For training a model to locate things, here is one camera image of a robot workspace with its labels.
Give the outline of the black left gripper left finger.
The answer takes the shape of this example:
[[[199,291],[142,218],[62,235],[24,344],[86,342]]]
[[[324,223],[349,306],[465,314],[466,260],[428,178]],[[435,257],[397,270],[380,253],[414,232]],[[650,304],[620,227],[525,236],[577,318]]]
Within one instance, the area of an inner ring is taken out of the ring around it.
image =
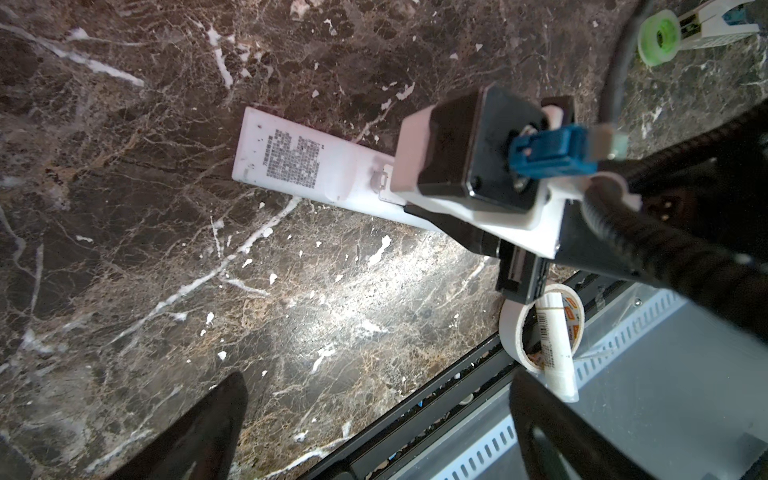
[[[112,479],[226,479],[248,404],[241,372],[223,379]]]

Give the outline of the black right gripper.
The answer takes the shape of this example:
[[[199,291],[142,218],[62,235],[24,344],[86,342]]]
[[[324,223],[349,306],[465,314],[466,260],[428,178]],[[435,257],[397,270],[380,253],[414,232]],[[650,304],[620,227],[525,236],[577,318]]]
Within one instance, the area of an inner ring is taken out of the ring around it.
[[[414,204],[407,204],[404,211],[430,222],[470,252],[499,259],[496,290],[506,299],[521,304],[530,304],[542,296],[552,262],[614,279],[641,279],[639,273],[625,265],[596,237],[585,223],[578,203],[565,206],[562,243],[553,261],[447,214],[433,213]]]

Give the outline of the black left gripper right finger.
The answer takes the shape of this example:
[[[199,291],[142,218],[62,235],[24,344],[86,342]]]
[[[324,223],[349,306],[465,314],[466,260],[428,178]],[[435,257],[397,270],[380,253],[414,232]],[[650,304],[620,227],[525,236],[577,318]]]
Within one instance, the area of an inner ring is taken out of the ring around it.
[[[525,370],[512,375],[509,409],[531,479],[652,477]]]

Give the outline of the white remote control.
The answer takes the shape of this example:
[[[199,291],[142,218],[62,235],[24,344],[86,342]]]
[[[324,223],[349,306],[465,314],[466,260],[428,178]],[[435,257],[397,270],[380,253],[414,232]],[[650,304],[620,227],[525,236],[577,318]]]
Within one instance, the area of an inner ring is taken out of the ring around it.
[[[394,164],[390,155],[248,107],[232,179],[435,231],[391,191]]]

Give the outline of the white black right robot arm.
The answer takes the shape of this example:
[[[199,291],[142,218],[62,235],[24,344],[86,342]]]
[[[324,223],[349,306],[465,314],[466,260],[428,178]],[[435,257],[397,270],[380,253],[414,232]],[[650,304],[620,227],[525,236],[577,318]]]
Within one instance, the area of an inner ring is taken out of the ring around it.
[[[408,116],[405,211],[496,258],[497,290],[539,298],[560,264],[671,289],[765,339],[767,106],[638,161],[597,161],[571,97],[475,92]]]

